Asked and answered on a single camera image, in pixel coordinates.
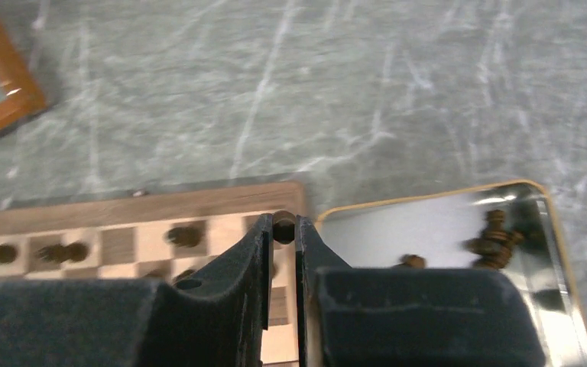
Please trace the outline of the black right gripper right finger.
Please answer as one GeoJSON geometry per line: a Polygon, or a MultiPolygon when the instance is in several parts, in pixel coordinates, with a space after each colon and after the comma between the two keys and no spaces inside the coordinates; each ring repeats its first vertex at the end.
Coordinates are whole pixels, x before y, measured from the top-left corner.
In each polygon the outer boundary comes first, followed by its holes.
{"type": "Polygon", "coordinates": [[[353,268],[295,228],[302,366],[543,366],[521,293],[471,268],[353,268]]]}

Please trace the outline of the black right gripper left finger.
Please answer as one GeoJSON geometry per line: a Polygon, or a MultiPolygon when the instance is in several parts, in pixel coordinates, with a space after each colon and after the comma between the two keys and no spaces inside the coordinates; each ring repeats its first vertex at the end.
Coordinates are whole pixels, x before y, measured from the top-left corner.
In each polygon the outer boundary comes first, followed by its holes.
{"type": "Polygon", "coordinates": [[[0,281],[0,366],[257,366],[273,217],[176,284],[0,281]]]}

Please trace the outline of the dark pawn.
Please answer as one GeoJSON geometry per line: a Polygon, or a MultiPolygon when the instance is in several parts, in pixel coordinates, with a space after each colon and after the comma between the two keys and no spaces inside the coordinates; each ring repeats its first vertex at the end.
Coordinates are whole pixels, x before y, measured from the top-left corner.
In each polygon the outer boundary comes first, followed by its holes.
{"type": "Polygon", "coordinates": [[[286,210],[279,210],[273,213],[272,224],[272,233],[275,242],[287,245],[295,240],[296,215],[286,210]]]}

